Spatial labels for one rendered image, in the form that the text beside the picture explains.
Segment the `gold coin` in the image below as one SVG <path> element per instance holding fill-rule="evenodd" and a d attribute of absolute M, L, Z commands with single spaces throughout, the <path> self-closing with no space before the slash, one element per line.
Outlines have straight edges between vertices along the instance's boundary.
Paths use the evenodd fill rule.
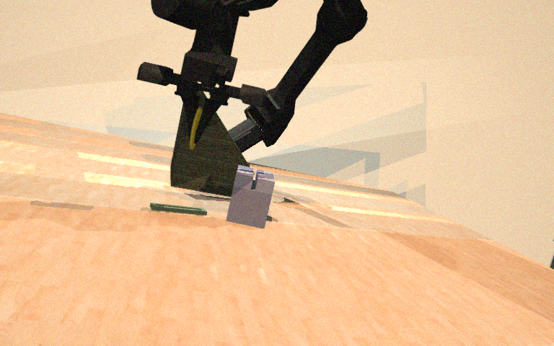
<path fill-rule="evenodd" d="M 200 120 L 201 113 L 202 113 L 202 108 L 199 107 L 197 109 L 195 117 L 193 119 L 193 124 L 192 124 L 191 132 L 190 132 L 190 144 L 189 144 L 190 149 L 194 149 L 194 147 L 195 147 L 195 143 L 194 143 L 195 131 L 196 131 L 196 128 L 198 126 L 198 122 Z"/>

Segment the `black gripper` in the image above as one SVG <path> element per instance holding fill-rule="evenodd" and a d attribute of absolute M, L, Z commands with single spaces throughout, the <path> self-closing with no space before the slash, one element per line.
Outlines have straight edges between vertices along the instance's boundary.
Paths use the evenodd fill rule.
<path fill-rule="evenodd" d="M 216 53 L 217 48 L 223 48 L 227 50 L 227 55 L 231 56 L 233 43 L 228 40 L 212 35 L 196 33 L 194 41 L 203 43 L 202 51 Z M 198 139 L 201 137 L 203 131 L 208 125 L 208 122 L 219 107 L 221 105 L 228 105 L 227 100 L 230 97 L 240 99 L 247 105 L 265 108 L 268 96 L 268 93 L 264 88 L 249 84 L 242 84 L 241 87 L 229 86 L 225 85 L 225 81 L 223 81 L 222 85 L 216 84 L 219 88 L 205 86 L 203 83 L 199 84 L 193 82 L 192 80 L 188 81 L 180 78 L 180 74 L 173 73 L 173 69 L 170 67 L 147 62 L 143 62 L 140 65 L 136 80 L 147 81 L 162 86 L 167 86 L 168 84 L 177 86 L 175 95 L 181 97 L 185 107 L 188 121 L 189 142 L 193 119 L 198 109 L 200 100 L 200 97 L 196 96 L 196 93 L 198 91 L 209 93 L 208 95 L 210 95 L 210 97 L 205 98 L 200 120 L 195 131 L 194 143 L 198 142 Z"/>

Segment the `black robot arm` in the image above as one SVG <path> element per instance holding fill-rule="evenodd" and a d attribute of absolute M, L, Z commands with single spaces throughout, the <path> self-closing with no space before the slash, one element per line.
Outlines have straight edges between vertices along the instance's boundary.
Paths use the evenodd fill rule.
<path fill-rule="evenodd" d="M 234 42 L 239 16 L 272 7 L 278 0 L 151 0 L 158 17 L 195 33 L 212 35 Z M 294 116 L 297 97 L 310 83 L 335 46 L 352 40 L 366 25 L 367 10 L 361 0 L 323 0 L 317 13 L 315 33 L 303 47 L 276 87 L 268 93 L 265 108 L 249 105 L 246 120 L 228 130 L 243 153 L 263 141 L 272 146 Z M 195 45 L 195 43 L 197 45 Z M 208 87 L 232 82 L 237 58 L 227 50 L 202 51 L 194 41 L 185 53 L 180 78 Z M 223 53 L 225 51 L 225 53 Z"/>

